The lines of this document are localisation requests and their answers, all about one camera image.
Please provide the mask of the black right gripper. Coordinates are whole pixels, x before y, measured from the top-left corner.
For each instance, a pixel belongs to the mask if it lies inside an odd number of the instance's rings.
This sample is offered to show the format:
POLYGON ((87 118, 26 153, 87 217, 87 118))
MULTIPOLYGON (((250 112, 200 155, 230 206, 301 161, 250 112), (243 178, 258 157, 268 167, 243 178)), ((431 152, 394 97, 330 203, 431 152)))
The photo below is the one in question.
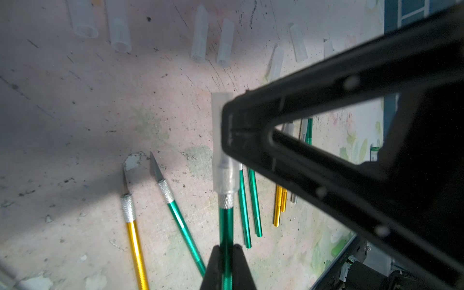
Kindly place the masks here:
POLYGON ((430 284, 464 287, 464 68, 414 72, 379 160, 355 165, 277 130, 232 157, 316 205, 430 284))

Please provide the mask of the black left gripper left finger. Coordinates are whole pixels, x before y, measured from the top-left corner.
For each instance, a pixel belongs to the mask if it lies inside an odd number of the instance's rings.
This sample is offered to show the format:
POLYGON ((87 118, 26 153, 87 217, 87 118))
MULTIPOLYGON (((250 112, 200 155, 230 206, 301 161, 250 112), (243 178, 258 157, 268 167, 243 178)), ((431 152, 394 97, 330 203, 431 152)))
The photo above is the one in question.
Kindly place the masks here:
POLYGON ((219 245, 212 249, 200 290, 222 289, 222 253, 219 245))

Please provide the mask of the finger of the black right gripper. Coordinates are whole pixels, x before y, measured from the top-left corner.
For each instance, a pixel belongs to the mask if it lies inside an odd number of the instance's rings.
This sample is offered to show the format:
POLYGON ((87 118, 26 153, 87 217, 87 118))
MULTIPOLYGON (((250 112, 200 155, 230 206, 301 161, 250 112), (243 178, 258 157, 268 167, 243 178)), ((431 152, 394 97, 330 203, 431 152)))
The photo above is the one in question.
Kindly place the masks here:
POLYGON ((455 5, 224 106, 226 152, 264 150, 278 124, 409 89, 464 79, 464 7, 455 5))

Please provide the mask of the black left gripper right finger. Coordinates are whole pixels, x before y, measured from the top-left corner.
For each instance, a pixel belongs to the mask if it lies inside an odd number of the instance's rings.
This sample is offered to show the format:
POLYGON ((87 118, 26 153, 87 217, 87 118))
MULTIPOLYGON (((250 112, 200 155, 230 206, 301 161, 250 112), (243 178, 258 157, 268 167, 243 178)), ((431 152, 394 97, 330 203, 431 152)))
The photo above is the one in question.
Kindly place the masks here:
POLYGON ((239 244, 233 246, 232 278, 233 290, 257 290, 243 249, 239 244))

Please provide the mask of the green carving knife capped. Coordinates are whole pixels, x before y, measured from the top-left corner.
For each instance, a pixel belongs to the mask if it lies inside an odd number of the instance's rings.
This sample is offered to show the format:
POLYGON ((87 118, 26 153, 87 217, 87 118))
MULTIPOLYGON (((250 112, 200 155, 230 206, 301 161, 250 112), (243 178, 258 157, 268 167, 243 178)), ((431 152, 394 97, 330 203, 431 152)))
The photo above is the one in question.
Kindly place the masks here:
POLYGON ((248 209, 247 209, 247 197, 245 193, 245 180, 244 180, 244 171, 243 165, 239 164, 239 206, 240 206, 240 215, 241 215, 241 222, 242 222, 242 232, 244 235, 244 245, 245 248, 251 248, 251 233, 250 233, 250 223, 248 217, 248 209))

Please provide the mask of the silver carving knife capped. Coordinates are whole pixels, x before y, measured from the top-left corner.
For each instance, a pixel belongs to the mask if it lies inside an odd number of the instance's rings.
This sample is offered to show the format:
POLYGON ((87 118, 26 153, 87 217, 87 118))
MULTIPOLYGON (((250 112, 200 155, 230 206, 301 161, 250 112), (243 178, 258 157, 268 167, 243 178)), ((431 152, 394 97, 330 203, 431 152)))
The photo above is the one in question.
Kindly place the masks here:
POLYGON ((297 204, 298 203, 298 196, 295 193, 291 193, 290 201, 293 204, 297 204))

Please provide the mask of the gold carving knife long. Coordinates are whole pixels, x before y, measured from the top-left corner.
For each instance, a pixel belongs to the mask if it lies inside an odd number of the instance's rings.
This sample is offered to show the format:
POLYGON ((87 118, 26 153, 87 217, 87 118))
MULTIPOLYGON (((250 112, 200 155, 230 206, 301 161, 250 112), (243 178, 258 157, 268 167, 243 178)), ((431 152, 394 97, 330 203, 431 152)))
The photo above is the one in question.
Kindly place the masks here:
POLYGON ((123 177, 123 191, 122 191, 122 211, 124 221, 128 230, 129 245, 131 250, 132 259, 134 262, 134 270, 137 279, 139 290, 148 290, 149 282, 146 273, 146 266, 141 248, 140 237, 137 227, 137 215, 135 212, 135 204, 133 195, 129 190, 125 169, 122 170, 123 177))

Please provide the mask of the clear protective knife cap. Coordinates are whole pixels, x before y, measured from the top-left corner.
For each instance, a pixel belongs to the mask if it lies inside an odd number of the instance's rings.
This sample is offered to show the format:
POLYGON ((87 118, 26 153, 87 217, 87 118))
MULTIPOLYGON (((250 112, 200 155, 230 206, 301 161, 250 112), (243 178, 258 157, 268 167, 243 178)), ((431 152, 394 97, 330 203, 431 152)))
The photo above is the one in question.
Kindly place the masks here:
POLYGON ((205 60, 208 29, 209 13, 203 5, 200 5, 196 12, 191 49, 191 58, 197 63, 201 63, 205 60))

